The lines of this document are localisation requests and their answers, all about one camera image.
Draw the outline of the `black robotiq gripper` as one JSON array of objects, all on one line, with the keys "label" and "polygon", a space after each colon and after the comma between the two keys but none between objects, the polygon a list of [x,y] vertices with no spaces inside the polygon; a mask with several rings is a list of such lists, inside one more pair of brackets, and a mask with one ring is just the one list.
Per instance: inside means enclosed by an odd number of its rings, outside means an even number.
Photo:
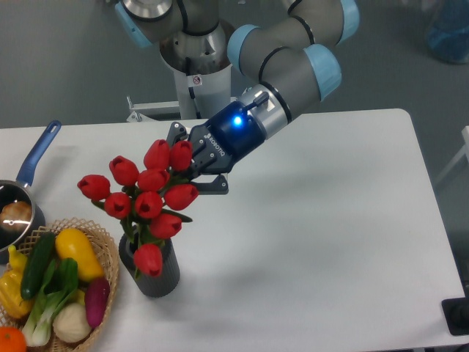
[{"label": "black robotiq gripper", "polygon": [[[292,120],[289,107],[277,89],[257,84],[237,100],[192,129],[173,122],[166,137],[168,144],[190,141],[193,145],[189,175],[217,175],[233,166]],[[228,194],[224,175],[207,183],[191,181],[199,194]]]}]

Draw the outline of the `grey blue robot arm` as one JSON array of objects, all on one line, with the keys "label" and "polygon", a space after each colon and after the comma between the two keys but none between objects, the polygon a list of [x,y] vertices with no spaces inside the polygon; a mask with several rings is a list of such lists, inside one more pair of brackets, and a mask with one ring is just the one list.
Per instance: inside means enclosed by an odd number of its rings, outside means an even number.
[{"label": "grey blue robot arm", "polygon": [[172,70],[180,116],[169,144],[190,142],[190,166],[172,171],[174,184],[193,183],[203,194],[225,194],[233,166],[325,99],[341,83],[332,47],[352,36],[360,15],[354,1],[285,1],[287,18],[261,29],[234,29],[216,1],[118,1],[122,26],[142,47],[158,44]]}]

